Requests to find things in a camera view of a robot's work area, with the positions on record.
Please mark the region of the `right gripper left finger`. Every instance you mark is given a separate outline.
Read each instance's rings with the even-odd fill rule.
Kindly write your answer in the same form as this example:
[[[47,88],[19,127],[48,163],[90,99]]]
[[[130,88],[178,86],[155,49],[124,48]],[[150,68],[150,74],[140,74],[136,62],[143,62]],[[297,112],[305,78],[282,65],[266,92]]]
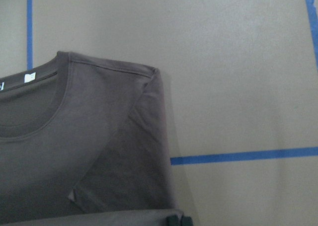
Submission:
[[[172,215],[172,216],[166,217],[166,225],[167,226],[179,226],[178,215]]]

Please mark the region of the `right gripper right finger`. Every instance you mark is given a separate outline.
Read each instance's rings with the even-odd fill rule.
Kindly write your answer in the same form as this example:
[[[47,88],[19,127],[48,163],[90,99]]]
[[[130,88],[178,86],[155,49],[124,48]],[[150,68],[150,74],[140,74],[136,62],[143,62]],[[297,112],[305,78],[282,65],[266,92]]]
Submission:
[[[193,219],[189,216],[182,216],[181,226],[193,226]]]

